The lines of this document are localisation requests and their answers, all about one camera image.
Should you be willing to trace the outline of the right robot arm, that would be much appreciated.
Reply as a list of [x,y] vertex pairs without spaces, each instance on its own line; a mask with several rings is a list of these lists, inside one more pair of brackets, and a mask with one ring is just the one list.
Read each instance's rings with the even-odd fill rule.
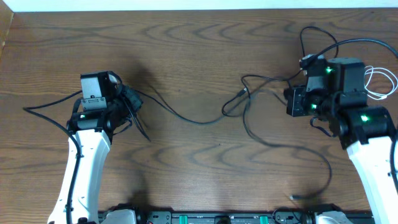
[[329,123],[354,164],[375,223],[397,223],[397,129],[383,106],[368,106],[366,66],[358,58],[308,55],[300,60],[305,85],[284,90],[287,114]]

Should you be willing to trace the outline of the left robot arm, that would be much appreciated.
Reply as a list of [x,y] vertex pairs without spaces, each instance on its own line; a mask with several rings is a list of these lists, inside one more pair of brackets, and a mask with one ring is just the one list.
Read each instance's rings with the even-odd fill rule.
[[112,71],[82,74],[82,98],[67,121],[69,154],[60,194],[48,223],[99,223],[103,167],[116,129],[128,128],[142,100]]

